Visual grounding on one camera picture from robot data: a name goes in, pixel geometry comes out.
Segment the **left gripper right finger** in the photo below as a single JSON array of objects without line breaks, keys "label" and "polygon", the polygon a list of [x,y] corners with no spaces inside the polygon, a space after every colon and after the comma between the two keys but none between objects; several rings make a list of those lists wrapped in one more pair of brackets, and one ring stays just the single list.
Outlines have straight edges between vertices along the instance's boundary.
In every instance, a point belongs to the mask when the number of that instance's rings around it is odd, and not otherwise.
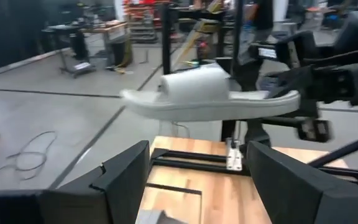
[{"label": "left gripper right finger", "polygon": [[259,142],[247,163],[272,224],[358,224],[358,185]]}]

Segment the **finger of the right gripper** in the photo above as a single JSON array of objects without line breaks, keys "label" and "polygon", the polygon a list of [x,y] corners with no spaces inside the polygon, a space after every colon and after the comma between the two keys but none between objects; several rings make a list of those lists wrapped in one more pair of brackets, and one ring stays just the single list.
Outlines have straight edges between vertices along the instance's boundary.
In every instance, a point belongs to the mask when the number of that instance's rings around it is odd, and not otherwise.
[{"label": "finger of the right gripper", "polygon": [[292,90],[304,88],[313,81],[311,67],[293,68],[278,73],[276,77],[278,78],[277,84],[269,91],[268,97],[284,96]]},{"label": "finger of the right gripper", "polygon": [[304,118],[318,118],[318,105],[316,101],[302,101],[300,108],[294,112],[280,116],[263,118],[264,124],[298,124]]}]

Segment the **person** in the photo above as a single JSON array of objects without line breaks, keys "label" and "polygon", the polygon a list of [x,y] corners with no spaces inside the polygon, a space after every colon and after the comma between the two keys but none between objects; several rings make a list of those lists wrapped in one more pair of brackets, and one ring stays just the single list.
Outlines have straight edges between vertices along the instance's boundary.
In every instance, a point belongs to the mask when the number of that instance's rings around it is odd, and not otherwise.
[{"label": "person", "polygon": [[236,80],[242,91],[256,91],[261,59],[253,59],[248,51],[254,42],[265,42],[273,29],[273,0],[253,0],[244,14],[243,26],[239,37],[239,67]]}]

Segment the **red storage rack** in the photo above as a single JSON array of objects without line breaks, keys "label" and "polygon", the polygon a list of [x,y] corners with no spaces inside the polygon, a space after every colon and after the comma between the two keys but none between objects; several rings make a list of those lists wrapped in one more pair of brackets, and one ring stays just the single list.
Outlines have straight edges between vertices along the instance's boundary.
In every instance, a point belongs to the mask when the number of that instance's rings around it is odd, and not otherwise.
[{"label": "red storage rack", "polygon": [[162,27],[159,9],[165,3],[170,3],[170,0],[123,0],[124,18],[132,42],[158,42],[157,31]]}]

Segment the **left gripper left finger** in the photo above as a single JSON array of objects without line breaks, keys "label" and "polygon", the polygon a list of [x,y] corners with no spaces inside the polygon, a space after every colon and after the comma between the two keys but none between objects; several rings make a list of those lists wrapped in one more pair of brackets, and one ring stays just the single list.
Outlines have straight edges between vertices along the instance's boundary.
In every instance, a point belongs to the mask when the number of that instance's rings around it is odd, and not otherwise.
[{"label": "left gripper left finger", "polygon": [[0,224],[135,224],[148,176],[142,140],[58,189],[0,190]]}]

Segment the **black aluminium table frame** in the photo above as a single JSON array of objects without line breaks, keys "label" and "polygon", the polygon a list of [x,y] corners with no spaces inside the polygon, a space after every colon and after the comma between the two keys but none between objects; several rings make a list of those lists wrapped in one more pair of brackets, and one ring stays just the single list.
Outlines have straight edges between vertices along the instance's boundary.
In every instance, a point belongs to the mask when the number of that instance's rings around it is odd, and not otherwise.
[{"label": "black aluminium table frame", "polygon": [[[262,123],[295,128],[298,131],[298,137],[305,141],[327,142],[331,137],[330,123],[326,120],[272,117],[263,119]],[[239,144],[235,139],[228,138],[226,146],[228,150],[225,156],[156,148],[150,157],[150,165],[249,177],[250,171],[245,156],[247,144]],[[357,151],[358,140],[319,157],[311,161],[310,164],[325,173],[349,177],[351,182],[358,185],[358,170],[328,166],[330,162],[342,159]]]}]

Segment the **light grey slide sandal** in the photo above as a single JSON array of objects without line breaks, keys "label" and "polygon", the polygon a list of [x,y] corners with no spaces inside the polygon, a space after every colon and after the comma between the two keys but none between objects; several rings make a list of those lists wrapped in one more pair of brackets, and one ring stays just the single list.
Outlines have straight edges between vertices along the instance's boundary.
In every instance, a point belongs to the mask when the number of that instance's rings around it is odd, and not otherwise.
[{"label": "light grey slide sandal", "polygon": [[296,111],[300,94],[291,90],[269,98],[268,91],[239,91],[219,65],[163,75],[157,91],[124,89],[126,108],[149,119],[172,122],[256,119]]}]

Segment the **wooden top workbench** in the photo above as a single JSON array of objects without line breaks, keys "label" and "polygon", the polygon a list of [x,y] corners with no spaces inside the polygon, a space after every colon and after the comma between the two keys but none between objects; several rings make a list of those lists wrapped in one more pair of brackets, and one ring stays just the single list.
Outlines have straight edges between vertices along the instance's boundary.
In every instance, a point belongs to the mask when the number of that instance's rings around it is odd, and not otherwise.
[{"label": "wooden top workbench", "polygon": [[104,44],[104,58],[106,58],[107,69],[113,69],[115,67],[111,48],[111,34],[117,33],[120,35],[121,32],[125,34],[126,26],[127,22],[108,21],[102,22],[99,27],[88,25],[80,29],[80,31],[85,34],[101,34],[101,38]]}]

